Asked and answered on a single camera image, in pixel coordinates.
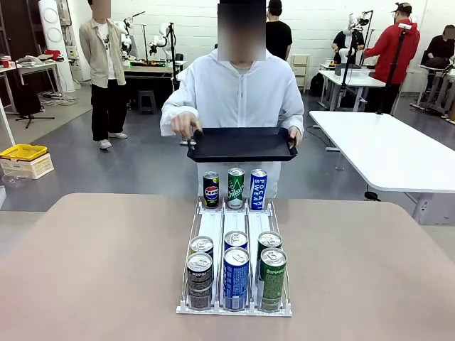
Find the person's right hand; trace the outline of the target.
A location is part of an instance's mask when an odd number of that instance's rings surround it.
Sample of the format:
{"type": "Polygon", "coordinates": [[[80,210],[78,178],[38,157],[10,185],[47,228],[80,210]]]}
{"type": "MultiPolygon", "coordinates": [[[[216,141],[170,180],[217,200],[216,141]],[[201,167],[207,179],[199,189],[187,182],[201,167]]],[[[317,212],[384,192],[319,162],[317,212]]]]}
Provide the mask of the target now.
{"type": "Polygon", "coordinates": [[[192,112],[181,112],[171,120],[171,126],[173,132],[185,141],[191,140],[194,131],[203,130],[197,116],[192,112]]]}

